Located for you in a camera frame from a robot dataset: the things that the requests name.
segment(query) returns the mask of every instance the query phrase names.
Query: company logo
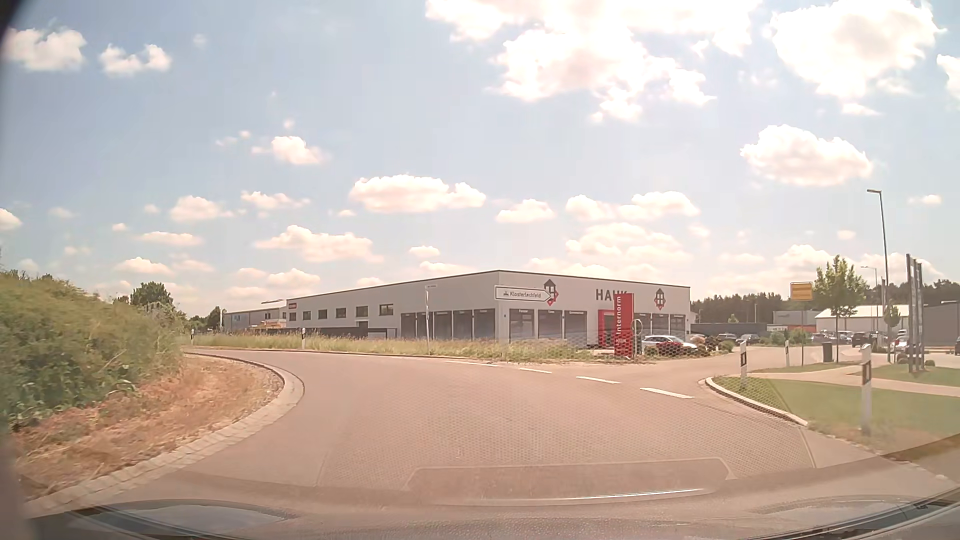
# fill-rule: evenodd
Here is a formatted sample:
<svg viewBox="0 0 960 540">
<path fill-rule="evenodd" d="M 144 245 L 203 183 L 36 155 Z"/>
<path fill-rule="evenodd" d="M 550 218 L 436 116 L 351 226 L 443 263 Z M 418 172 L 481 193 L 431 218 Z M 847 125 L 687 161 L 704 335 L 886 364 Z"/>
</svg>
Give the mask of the company logo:
<svg viewBox="0 0 960 540">
<path fill-rule="evenodd" d="M 654 306 L 659 310 L 663 310 L 666 306 L 666 295 L 663 294 L 663 289 L 657 289 L 657 294 L 654 295 Z"/>
<path fill-rule="evenodd" d="M 557 297 L 560 296 L 560 293 L 557 291 L 557 284 L 553 283 L 553 280 L 547 280 L 543 283 L 543 290 L 550 295 L 550 297 L 546 299 L 546 304 L 553 306 L 553 303 L 557 302 Z"/>
</svg>

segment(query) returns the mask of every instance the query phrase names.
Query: cobblestone curb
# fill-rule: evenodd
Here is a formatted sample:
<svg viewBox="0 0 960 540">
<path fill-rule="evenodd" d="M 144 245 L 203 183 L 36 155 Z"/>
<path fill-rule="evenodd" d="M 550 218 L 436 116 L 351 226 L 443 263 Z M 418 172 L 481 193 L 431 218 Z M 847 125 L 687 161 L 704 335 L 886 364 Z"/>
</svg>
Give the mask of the cobblestone curb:
<svg viewBox="0 0 960 540">
<path fill-rule="evenodd" d="M 23 505 L 24 513 L 28 517 L 36 517 L 107 501 L 124 491 L 182 469 L 242 441 L 286 414 L 287 411 L 297 405 L 303 396 L 303 382 L 286 370 L 230 356 L 193 352 L 188 354 L 224 358 L 269 369 L 283 379 L 283 388 L 271 402 L 225 428 L 213 431 L 175 450 L 141 461 L 130 467 L 125 467 L 96 479 L 84 480 L 56 493 L 27 501 Z"/>
<path fill-rule="evenodd" d="M 730 398 L 730 399 L 732 399 L 732 400 L 734 400 L 734 401 L 736 401 L 736 402 L 742 403 L 742 404 L 744 404 L 744 405 L 746 405 L 746 406 L 748 406 L 748 407 L 750 407 L 750 408 L 755 408 L 756 410 L 758 410 L 758 411 L 760 411 L 760 412 L 765 412 L 765 413 L 767 413 L 767 414 L 771 414 L 771 415 L 773 415 L 773 416 L 776 416 L 776 417 L 778 417 L 778 418 L 781 418 L 782 420 L 786 420 L 787 422 L 793 422 L 794 424 L 799 424 L 799 425 L 801 425 L 801 426 L 803 426 L 803 427 L 806 427 L 807 424 L 809 424 L 806 420 L 804 420 L 803 418 L 797 416 L 796 414 L 790 414 L 789 412 L 787 412 L 787 411 L 785 411 L 785 410 L 780 410 L 780 409 L 778 409 L 778 408 L 771 407 L 771 406 L 769 406 L 769 405 L 764 405 L 764 404 L 762 404 L 762 403 L 760 403 L 760 402 L 755 402 L 754 400 L 752 400 L 752 399 L 750 399 L 750 398 L 748 398 L 748 397 L 741 396 L 740 394 L 737 394 L 736 392 L 731 392 L 730 390 L 724 388 L 723 386 L 720 386 L 720 385 L 717 384 L 716 382 L 713 382 L 713 377 L 709 377 L 709 378 L 704 379 L 704 382 L 705 382 L 705 383 L 707 384 L 707 386 L 708 386 L 711 390 L 713 390 L 714 392 L 716 392 L 716 393 L 718 393 L 718 394 L 720 394 L 720 395 L 722 395 L 722 396 L 726 396 L 726 397 L 728 397 L 728 398 Z"/>
</svg>

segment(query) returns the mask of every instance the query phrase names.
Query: dry grass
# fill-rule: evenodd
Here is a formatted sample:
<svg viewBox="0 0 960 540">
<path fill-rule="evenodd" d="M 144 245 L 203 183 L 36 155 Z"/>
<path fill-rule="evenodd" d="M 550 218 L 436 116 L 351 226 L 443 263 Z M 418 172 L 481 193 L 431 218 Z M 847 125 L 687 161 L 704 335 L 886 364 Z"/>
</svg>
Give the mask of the dry grass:
<svg viewBox="0 0 960 540">
<path fill-rule="evenodd" d="M 283 386 L 273 372 L 188 356 L 177 373 L 71 408 L 13 434 L 28 499 L 111 473 L 243 418 Z"/>
</svg>

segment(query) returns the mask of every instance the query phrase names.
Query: white lane marking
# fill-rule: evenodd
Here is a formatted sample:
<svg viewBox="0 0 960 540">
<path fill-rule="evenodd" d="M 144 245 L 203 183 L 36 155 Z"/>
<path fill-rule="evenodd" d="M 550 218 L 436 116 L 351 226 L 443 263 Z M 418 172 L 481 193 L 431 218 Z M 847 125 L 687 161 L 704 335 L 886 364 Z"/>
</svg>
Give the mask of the white lane marking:
<svg viewBox="0 0 960 540">
<path fill-rule="evenodd" d="M 467 364 L 471 366 L 500 367 L 496 364 L 481 364 L 480 362 L 464 362 L 462 360 L 446 360 L 446 361 L 450 362 L 451 364 Z"/>
<path fill-rule="evenodd" d="M 647 392 L 656 392 L 658 394 L 663 394 L 664 396 L 673 396 L 675 398 L 681 398 L 684 400 L 693 399 L 693 396 L 687 396 L 686 394 L 674 394 L 673 392 L 667 392 L 666 390 L 660 390 L 659 388 L 640 388 L 640 390 L 646 390 Z"/>
<path fill-rule="evenodd" d="M 597 379 L 597 378 L 594 378 L 594 377 L 583 377 L 583 376 L 577 376 L 577 379 L 583 379 L 583 380 L 596 380 L 597 382 L 609 382 L 610 384 L 620 384 L 620 381 L 619 381 L 619 380 L 606 380 L 606 379 Z"/>
</svg>

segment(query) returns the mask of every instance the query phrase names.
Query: tree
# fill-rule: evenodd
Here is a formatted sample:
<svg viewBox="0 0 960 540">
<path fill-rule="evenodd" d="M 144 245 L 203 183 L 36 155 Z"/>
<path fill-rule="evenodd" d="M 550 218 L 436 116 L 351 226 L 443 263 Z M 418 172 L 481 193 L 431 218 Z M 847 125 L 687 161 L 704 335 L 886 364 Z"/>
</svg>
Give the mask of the tree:
<svg viewBox="0 0 960 540">
<path fill-rule="evenodd" d="M 130 303 L 133 306 L 150 306 L 160 304 L 163 306 L 172 306 L 174 299 L 167 292 L 167 287 L 163 283 L 148 282 L 141 283 L 130 295 Z"/>
<path fill-rule="evenodd" d="M 834 319 L 834 331 L 839 335 L 840 317 L 851 317 L 856 307 L 867 298 L 867 282 L 860 277 L 853 266 L 838 256 L 827 268 L 817 268 L 817 279 L 813 282 L 813 303 L 819 309 L 829 309 Z M 837 339 L 837 355 L 840 355 L 840 340 Z"/>
</svg>

